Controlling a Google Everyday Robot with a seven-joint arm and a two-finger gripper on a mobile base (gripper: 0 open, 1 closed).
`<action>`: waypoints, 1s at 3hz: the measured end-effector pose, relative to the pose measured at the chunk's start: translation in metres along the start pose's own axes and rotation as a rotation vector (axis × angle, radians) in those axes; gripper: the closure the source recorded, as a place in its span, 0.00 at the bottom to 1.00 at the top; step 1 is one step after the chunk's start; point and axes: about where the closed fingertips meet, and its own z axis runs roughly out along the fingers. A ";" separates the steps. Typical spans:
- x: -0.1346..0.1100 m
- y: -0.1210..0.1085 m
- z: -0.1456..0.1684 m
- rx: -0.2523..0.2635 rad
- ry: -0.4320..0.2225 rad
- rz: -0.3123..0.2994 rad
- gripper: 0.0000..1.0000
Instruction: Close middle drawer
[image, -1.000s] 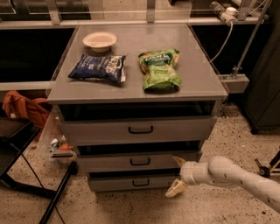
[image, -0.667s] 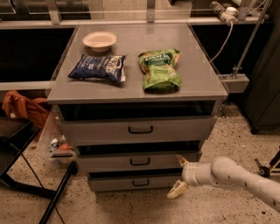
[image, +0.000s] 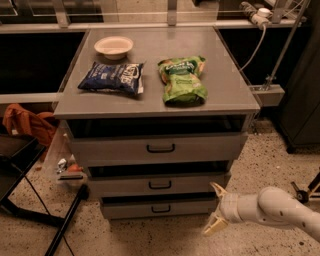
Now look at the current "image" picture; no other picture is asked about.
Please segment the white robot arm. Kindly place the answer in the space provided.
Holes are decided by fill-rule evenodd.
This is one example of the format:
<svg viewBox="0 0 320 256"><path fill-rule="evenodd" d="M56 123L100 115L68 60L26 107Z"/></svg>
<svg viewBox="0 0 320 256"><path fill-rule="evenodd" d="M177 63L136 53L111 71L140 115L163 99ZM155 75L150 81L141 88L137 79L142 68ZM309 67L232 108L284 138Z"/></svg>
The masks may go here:
<svg viewBox="0 0 320 256"><path fill-rule="evenodd" d="M239 194L227 192L215 182L210 185L219 202L203 228L204 236L223 230L229 223L253 222L276 228L296 227L320 242L320 214L288 192L269 186L256 194Z"/></svg>

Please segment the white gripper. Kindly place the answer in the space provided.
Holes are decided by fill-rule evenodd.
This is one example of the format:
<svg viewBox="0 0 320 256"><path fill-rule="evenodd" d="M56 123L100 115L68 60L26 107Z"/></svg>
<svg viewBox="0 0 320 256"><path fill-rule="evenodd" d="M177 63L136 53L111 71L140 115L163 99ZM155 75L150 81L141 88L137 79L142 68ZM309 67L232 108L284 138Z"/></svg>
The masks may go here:
<svg viewBox="0 0 320 256"><path fill-rule="evenodd" d="M257 222L259 220L258 196L256 194L227 193L216 182L211 182L210 186L220 199L219 210L224 218L217 213L212 213L202 230L204 236L211 236L216 232L222 231L228 226L228 221L241 223L247 221Z"/></svg>

